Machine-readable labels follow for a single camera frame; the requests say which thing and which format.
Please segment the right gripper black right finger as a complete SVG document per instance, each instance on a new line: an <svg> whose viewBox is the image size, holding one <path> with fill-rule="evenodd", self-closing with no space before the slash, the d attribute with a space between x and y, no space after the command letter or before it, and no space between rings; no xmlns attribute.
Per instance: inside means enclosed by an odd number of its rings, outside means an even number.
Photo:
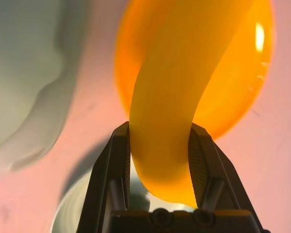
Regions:
<svg viewBox="0 0 291 233"><path fill-rule="evenodd" d="M232 162L208 132L194 123L189 136L188 159L198 208L255 212Z"/></svg>

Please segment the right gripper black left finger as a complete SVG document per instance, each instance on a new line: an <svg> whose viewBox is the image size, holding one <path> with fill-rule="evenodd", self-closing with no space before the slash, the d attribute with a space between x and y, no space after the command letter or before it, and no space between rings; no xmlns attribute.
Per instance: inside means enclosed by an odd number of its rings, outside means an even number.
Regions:
<svg viewBox="0 0 291 233"><path fill-rule="evenodd" d="M113 131L93 166L76 232L101 233L108 197L112 211L127 210L129 186L130 140L126 121Z"/></svg>

